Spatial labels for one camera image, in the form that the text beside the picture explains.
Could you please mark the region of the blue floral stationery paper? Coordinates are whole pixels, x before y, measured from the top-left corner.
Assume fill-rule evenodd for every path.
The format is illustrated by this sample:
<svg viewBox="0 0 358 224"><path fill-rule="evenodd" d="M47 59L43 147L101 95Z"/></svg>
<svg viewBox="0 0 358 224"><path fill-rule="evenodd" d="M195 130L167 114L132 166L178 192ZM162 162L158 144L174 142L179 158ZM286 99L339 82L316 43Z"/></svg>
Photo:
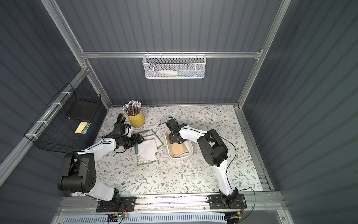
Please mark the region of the blue floral stationery paper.
<svg viewBox="0 0 358 224"><path fill-rule="evenodd" d="M145 133L147 133L147 132L148 132L148 130L144 130L144 131L141 131L141 132L136 133L136 135L140 135L140 137L137 138L137 145L138 145L138 144L141 144L141 143L144 141L143 135L144 135ZM137 146L137 145L135 146L135 149L134 149L135 154L138 153L138 146Z"/></svg>

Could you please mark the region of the green floral stationery paper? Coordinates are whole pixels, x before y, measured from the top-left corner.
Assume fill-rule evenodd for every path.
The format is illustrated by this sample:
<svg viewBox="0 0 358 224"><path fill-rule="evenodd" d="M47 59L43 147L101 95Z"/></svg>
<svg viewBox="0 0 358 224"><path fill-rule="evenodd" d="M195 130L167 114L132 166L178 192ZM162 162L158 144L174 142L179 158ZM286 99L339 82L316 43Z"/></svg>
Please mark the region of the green floral stationery paper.
<svg viewBox="0 0 358 224"><path fill-rule="evenodd" d="M140 135L144 140L154 140L157 148L161 148L164 145L163 141L157 136L153 129L141 131Z"/></svg>

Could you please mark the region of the white plastic storage box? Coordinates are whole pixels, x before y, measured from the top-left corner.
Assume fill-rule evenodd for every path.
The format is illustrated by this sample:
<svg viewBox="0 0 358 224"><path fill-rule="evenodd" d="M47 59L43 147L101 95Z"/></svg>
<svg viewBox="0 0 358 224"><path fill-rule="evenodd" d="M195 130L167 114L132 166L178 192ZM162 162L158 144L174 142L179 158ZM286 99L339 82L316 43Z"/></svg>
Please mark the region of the white plastic storage box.
<svg viewBox="0 0 358 224"><path fill-rule="evenodd" d="M169 129L166 129L164 132L166 145L167 145L167 151L171 159L178 161L183 160L185 158L190 157L193 152L194 148L192 146L191 141L186 141L184 143L170 143L169 135L171 134Z"/></svg>

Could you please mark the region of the beige stationery paper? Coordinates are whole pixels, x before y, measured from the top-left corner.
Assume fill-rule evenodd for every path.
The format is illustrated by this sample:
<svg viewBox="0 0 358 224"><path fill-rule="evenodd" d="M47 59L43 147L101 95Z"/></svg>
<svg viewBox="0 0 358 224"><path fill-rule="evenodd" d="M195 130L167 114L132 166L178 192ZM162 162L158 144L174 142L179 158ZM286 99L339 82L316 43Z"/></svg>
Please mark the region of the beige stationery paper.
<svg viewBox="0 0 358 224"><path fill-rule="evenodd" d="M174 144L169 144L169 155L172 158L178 158L180 156L182 156L183 154L187 154L189 153L187 147L185 146L184 143L182 144L178 144L178 143L174 143Z"/></svg>

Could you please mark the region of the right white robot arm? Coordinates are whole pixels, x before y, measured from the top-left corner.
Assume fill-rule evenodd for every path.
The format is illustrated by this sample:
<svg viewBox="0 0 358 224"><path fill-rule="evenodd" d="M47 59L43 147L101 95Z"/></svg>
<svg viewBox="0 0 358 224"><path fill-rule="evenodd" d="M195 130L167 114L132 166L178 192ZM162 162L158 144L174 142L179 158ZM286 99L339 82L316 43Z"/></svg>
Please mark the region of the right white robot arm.
<svg viewBox="0 0 358 224"><path fill-rule="evenodd" d="M167 124L167 128L170 130L169 141L171 144L182 144L186 141L198 144L205 161L215 168L222 204L225 207L234 204L239 193L228 169L230 165L227 160L228 148L217 131L213 129L201 131L186 124L174 126Z"/></svg>

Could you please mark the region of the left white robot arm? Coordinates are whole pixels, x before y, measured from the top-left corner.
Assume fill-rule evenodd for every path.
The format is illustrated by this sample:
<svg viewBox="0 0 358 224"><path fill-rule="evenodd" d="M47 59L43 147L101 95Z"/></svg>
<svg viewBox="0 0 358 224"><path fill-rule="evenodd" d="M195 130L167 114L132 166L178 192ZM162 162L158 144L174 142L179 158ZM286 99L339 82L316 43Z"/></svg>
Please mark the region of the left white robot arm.
<svg viewBox="0 0 358 224"><path fill-rule="evenodd" d="M124 149L122 152L125 152L143 142L142 135L133 133L130 125L115 124L113 131L94 145L64 156L58 189L71 193L82 192L99 201L113 201L117 192L97 179L96 162L120 147Z"/></svg>

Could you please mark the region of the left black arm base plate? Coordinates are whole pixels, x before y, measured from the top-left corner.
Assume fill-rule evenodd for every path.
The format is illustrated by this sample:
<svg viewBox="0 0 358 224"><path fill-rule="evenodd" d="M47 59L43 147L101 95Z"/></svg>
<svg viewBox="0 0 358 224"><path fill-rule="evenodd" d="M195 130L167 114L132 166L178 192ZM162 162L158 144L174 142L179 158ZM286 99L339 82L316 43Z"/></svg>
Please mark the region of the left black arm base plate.
<svg viewBox="0 0 358 224"><path fill-rule="evenodd" d="M98 201L96 212L115 213L115 212L123 212L124 210L126 210L127 212L132 212L134 211L135 204L136 204L136 197L119 197L111 201Z"/></svg>

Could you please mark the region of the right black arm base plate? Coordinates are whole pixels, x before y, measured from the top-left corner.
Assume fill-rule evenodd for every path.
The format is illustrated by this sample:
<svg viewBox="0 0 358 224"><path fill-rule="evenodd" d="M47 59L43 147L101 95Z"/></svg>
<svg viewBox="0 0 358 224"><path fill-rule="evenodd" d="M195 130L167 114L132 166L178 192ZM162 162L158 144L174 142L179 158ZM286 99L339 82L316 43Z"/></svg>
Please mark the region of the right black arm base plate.
<svg viewBox="0 0 358 224"><path fill-rule="evenodd" d="M221 209L247 209L247 203L243 194L234 194L233 196L227 197L225 195L208 195L207 201L209 207L212 210Z"/></svg>

